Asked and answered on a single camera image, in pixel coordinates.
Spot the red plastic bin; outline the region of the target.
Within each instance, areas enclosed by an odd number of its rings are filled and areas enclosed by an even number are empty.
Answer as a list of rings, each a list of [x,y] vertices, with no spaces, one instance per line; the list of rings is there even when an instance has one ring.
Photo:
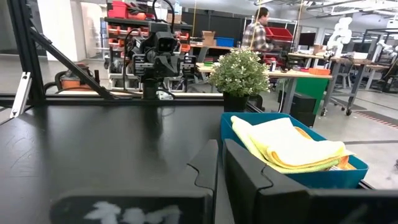
[[[266,36],[273,40],[292,41],[293,35],[286,28],[266,27]]]

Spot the orange microfiber towel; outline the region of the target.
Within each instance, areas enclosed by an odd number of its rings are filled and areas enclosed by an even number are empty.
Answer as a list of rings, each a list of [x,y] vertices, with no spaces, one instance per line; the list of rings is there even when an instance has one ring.
[[[295,126],[295,129],[305,138],[313,140],[313,138],[300,127]],[[337,168],[342,170],[355,170],[356,168],[349,163],[349,156],[343,156],[337,165]]]

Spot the brown cardboard box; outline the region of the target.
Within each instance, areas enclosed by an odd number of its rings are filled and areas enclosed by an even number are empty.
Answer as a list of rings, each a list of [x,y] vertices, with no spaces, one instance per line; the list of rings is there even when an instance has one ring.
[[[214,46],[215,44],[215,31],[203,30],[202,32],[202,43],[204,46]]]

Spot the black aluminium table frame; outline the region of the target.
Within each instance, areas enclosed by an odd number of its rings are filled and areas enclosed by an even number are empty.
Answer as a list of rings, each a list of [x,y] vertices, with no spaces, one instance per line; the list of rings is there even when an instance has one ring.
[[[179,93],[172,100],[144,100],[136,93],[119,93],[114,95],[115,100],[106,100],[97,92],[84,91],[71,95],[46,95],[37,55],[36,43],[30,34],[30,28],[34,27],[30,20],[30,6],[26,0],[7,0],[14,35],[16,38],[22,72],[30,72],[32,84],[26,105],[156,105],[156,106],[180,106],[180,105],[208,105],[224,106],[222,96],[206,96],[203,93]],[[15,94],[0,93],[0,106],[13,105]]]

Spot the blue plastic bin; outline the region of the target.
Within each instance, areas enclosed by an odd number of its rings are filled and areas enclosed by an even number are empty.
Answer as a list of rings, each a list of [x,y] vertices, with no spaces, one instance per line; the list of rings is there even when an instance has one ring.
[[[329,141],[284,113],[223,113],[221,138],[234,140],[263,164],[310,188],[355,189],[368,171],[343,142]],[[337,168],[343,156],[355,170]]]

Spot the small potted green plant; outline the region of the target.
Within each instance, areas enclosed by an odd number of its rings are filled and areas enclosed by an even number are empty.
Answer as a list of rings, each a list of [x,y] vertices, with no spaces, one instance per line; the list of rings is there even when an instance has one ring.
[[[219,57],[209,81],[223,94],[226,112],[243,112],[250,97],[270,90],[268,71],[259,52],[231,50]]]

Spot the white humanoid robot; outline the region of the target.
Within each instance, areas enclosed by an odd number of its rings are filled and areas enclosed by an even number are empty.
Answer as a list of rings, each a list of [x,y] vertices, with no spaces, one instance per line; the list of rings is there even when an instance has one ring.
[[[349,25],[352,21],[351,17],[343,17],[335,24],[334,31],[326,45],[326,50],[332,57],[340,57],[344,45],[350,42],[352,31],[349,29]]]

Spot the white metal bracket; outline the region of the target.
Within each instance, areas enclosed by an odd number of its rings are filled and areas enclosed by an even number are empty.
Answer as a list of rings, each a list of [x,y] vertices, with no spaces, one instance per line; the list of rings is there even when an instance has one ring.
[[[16,118],[24,112],[32,84],[30,72],[23,72],[12,105],[10,118]]]

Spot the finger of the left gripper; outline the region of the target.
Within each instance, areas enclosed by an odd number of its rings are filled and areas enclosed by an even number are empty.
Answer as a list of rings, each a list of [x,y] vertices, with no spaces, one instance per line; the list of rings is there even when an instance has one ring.
[[[162,69],[161,69],[162,76],[169,77],[170,76],[170,64],[169,64],[167,56],[161,56],[160,62],[162,64]]]
[[[180,57],[178,55],[173,55],[170,58],[170,64],[173,71],[173,77],[180,75]]]

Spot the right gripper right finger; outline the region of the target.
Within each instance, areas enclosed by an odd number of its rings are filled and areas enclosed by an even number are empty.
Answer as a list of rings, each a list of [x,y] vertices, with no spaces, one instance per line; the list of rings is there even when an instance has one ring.
[[[237,224],[398,224],[398,190],[309,189],[232,139],[223,147]]]

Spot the wooden workbench table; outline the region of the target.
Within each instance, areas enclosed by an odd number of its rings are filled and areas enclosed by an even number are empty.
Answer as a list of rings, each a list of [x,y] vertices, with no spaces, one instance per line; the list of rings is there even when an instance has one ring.
[[[197,64],[197,69],[201,73],[208,73],[210,75],[210,72],[213,69],[213,66],[217,64],[214,63],[212,65],[205,65],[204,63],[198,63]],[[281,72],[281,71],[275,71],[275,72],[270,72],[268,71],[268,76],[270,78],[288,78],[290,80],[290,87],[287,90],[288,94],[294,93],[295,92],[295,86],[298,78],[325,78],[325,79],[330,79],[330,75],[313,75],[310,73],[306,72],[299,72],[299,71],[290,71],[290,72]]]

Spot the black box under workbench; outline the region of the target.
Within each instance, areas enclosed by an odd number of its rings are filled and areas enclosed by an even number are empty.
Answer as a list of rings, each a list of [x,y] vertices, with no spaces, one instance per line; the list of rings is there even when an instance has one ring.
[[[290,115],[312,128],[315,123],[317,108],[317,99],[302,93],[295,93],[290,107]]]

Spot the orange shop vacuum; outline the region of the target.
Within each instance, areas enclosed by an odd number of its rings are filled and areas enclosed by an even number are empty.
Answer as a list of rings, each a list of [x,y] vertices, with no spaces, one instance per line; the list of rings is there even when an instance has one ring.
[[[99,70],[91,71],[89,66],[84,63],[77,63],[86,75],[93,79],[97,84],[100,83]],[[58,93],[62,91],[89,91],[91,87],[86,84],[83,80],[75,75],[71,70],[61,71],[55,75],[55,81],[49,82],[44,85],[44,91],[47,91],[51,87],[57,87]]]

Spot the blue storage crate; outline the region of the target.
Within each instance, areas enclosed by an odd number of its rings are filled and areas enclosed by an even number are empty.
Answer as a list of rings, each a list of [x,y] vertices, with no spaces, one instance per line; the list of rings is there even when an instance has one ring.
[[[234,47],[234,39],[227,37],[215,37],[218,47]]]

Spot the green panel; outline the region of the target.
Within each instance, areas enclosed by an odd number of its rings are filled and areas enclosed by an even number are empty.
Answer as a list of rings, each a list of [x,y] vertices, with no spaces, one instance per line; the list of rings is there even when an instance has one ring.
[[[325,78],[298,78],[295,91],[310,96],[316,100],[313,114],[318,113],[324,91],[329,79]]]

